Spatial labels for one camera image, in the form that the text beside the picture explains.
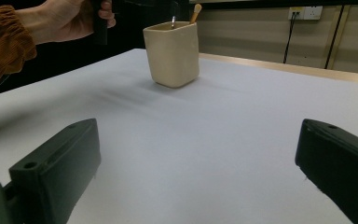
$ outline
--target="brown sleeve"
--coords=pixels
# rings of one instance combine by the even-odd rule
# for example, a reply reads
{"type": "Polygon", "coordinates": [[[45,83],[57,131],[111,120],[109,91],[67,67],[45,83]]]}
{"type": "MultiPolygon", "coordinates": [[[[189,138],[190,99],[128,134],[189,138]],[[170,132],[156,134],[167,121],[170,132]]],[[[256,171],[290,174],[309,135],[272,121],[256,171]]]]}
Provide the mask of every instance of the brown sleeve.
{"type": "Polygon", "coordinates": [[[0,78],[18,73],[24,62],[36,57],[31,35],[22,26],[11,6],[0,7],[0,78]]]}

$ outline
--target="white table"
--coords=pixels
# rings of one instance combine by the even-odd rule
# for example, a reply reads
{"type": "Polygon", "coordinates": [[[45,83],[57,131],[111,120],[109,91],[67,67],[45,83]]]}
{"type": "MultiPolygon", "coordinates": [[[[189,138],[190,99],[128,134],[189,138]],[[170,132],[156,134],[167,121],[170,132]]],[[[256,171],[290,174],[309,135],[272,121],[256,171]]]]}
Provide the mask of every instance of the white table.
{"type": "Polygon", "coordinates": [[[0,182],[90,118],[103,162],[68,223],[350,223],[295,154],[303,119],[358,135],[357,82],[201,58],[200,77],[173,90],[134,49],[0,94],[0,182]]]}

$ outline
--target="pen holder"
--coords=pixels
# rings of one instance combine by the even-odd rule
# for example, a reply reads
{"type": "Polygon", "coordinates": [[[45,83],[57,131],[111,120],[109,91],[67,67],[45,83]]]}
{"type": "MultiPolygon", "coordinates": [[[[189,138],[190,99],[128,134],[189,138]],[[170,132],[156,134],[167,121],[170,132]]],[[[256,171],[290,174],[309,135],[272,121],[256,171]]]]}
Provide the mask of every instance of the pen holder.
{"type": "Polygon", "coordinates": [[[144,39],[150,73],[155,82],[169,88],[179,88],[200,73],[197,24],[177,21],[144,29],[144,39]]]}

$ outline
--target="black handle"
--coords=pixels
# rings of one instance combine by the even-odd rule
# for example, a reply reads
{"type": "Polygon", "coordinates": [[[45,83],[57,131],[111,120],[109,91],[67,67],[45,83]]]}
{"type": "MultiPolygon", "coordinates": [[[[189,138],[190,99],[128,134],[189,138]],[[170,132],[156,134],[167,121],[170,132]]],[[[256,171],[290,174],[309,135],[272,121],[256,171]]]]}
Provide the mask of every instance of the black handle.
{"type": "Polygon", "coordinates": [[[93,43],[97,45],[107,45],[107,20],[101,19],[98,11],[101,9],[101,0],[92,0],[94,8],[94,34],[93,43]]]}

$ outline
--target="black power cable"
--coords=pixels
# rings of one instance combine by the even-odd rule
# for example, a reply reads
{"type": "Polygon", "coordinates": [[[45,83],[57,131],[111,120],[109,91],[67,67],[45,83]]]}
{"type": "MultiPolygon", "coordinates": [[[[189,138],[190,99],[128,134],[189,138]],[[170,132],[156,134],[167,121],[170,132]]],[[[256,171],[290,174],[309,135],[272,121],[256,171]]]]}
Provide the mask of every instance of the black power cable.
{"type": "Polygon", "coordinates": [[[293,27],[295,26],[296,17],[298,14],[299,12],[293,12],[292,19],[290,20],[289,39],[287,40],[286,50],[284,51],[283,63],[286,63],[287,52],[289,51],[290,39],[292,38],[293,27]]]}

